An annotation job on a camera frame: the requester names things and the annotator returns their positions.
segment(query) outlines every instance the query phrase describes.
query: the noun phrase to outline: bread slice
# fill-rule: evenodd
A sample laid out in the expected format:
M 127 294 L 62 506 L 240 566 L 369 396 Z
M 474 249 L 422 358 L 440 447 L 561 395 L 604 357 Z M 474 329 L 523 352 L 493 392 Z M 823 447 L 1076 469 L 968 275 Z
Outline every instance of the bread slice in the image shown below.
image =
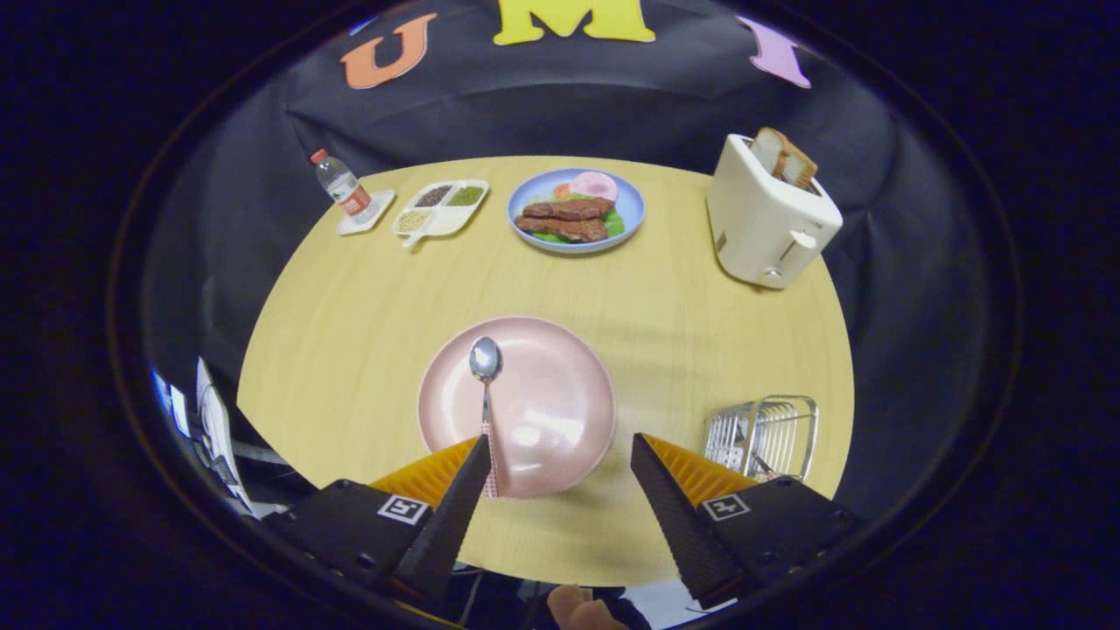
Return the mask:
M 816 175 L 816 163 L 776 129 L 759 129 L 750 142 L 750 152 L 767 173 L 799 188 L 808 191 L 810 180 Z

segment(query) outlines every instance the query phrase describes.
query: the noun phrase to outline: finger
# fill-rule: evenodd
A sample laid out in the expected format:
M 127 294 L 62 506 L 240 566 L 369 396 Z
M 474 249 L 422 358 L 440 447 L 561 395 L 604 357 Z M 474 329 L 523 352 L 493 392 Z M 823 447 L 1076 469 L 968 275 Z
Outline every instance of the finger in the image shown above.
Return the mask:
M 576 586 L 557 586 L 549 593 L 548 604 L 552 611 L 552 619 L 560 628 L 568 628 L 568 619 L 576 610 L 576 606 L 591 601 L 590 589 L 577 589 Z
M 627 630 L 624 623 L 610 614 L 603 600 L 579 604 L 568 618 L 568 626 L 560 628 L 561 630 Z

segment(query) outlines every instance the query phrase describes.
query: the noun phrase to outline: seeds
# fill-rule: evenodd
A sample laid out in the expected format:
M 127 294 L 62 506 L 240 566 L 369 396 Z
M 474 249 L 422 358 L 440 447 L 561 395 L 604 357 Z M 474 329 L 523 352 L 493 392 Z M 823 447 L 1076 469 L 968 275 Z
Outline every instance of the seeds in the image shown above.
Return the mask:
M 405 212 L 396 220 L 398 232 L 416 232 L 423 225 L 423 222 L 431 215 L 430 210 L 412 210 Z
M 445 186 L 436 186 L 435 188 L 424 193 L 422 197 L 420 197 L 420 201 L 417 202 L 417 207 L 428 207 L 430 205 L 438 204 L 439 200 L 444 198 L 444 195 L 446 195 L 447 192 L 450 189 L 451 189 L 450 184 L 447 184 Z
M 451 201 L 447 202 L 447 205 L 474 205 L 482 196 L 482 188 L 478 186 L 467 186 L 455 193 L 455 196 L 451 197 Z

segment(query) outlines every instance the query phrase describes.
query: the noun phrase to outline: wire rack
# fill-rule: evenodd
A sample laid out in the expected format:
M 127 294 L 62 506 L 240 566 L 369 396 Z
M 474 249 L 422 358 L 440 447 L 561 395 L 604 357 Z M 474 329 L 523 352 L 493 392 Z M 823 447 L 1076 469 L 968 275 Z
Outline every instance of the wire rack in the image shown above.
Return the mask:
M 753 478 L 805 479 L 820 408 L 808 396 L 767 396 L 717 411 L 704 457 Z

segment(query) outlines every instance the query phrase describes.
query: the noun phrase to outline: red bottle label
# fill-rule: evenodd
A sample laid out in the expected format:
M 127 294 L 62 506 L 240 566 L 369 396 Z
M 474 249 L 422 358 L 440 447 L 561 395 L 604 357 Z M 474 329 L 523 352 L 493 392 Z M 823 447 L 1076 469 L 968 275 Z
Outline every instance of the red bottle label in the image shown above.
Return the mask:
M 365 188 L 358 185 L 358 187 L 354 188 L 354 192 L 351 193 L 351 196 L 338 202 L 338 205 L 346 211 L 346 214 L 354 216 L 365 210 L 365 206 L 370 205 L 370 193 L 366 193 Z

